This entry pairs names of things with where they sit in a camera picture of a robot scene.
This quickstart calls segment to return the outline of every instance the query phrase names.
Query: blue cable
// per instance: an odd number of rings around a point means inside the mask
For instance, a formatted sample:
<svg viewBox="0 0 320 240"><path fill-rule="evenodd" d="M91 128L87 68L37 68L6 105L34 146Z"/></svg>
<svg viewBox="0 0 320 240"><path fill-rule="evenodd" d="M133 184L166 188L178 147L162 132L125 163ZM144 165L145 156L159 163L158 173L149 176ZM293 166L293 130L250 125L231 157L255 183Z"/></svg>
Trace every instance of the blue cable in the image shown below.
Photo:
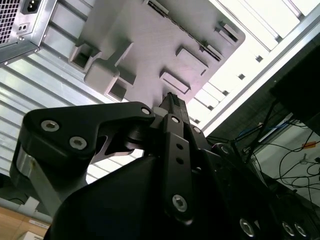
<svg viewBox="0 0 320 240"><path fill-rule="evenodd" d="M283 127L285 127L285 126L287 126L287 125L288 125L288 123L285 122L285 123L283 123L283 124L281 124L281 125L279 125L279 126L268 127L266 130L280 129L280 128L283 128ZM255 128L256 128L256 127L243 130L242 132L239 133L239 135L238 135L236 138L241 137L242 135L244 135L244 134L246 134L246 133L254 130Z"/></svg>

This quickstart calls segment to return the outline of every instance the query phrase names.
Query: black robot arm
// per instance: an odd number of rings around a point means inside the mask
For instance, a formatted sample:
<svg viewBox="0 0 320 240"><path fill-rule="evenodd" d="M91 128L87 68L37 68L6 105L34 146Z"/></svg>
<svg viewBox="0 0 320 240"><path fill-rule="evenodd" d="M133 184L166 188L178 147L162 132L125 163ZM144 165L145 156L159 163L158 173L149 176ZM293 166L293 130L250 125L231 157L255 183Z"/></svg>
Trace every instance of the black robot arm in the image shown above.
<svg viewBox="0 0 320 240"><path fill-rule="evenodd" d="M134 149L143 157L87 185L89 164ZM53 216L46 240L311 239L228 146L207 143L173 94L154 111L129 102L29 112L10 176Z"/></svg>

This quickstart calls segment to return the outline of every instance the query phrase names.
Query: wooden table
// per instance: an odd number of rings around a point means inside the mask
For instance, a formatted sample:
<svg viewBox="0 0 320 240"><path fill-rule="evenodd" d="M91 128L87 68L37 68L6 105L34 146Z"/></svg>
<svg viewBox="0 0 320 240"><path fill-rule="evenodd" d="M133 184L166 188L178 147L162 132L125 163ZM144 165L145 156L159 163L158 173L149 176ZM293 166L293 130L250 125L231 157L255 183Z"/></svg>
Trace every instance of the wooden table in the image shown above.
<svg viewBox="0 0 320 240"><path fill-rule="evenodd" d="M16 240L26 232L44 237L49 225L0 207L0 240Z"/></svg>

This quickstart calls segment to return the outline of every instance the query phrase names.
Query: power socket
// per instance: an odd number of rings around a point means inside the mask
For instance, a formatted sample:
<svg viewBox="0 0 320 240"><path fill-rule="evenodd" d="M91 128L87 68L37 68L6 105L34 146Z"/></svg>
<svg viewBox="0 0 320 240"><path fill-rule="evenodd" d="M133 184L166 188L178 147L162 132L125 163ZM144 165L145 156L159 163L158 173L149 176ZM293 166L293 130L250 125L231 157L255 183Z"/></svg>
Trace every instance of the power socket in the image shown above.
<svg viewBox="0 0 320 240"><path fill-rule="evenodd" d="M39 10L41 0L26 0L22 8L22 14L36 14Z"/></svg>

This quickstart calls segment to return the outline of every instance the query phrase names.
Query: ventilation grille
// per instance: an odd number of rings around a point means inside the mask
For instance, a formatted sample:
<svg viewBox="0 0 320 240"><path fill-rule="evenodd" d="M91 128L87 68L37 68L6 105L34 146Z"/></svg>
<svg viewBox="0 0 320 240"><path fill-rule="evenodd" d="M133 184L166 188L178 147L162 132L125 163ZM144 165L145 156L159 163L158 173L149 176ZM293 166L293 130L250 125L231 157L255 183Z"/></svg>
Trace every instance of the ventilation grille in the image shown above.
<svg viewBox="0 0 320 240"><path fill-rule="evenodd" d="M9 42L20 0L0 0L0 44Z"/></svg>

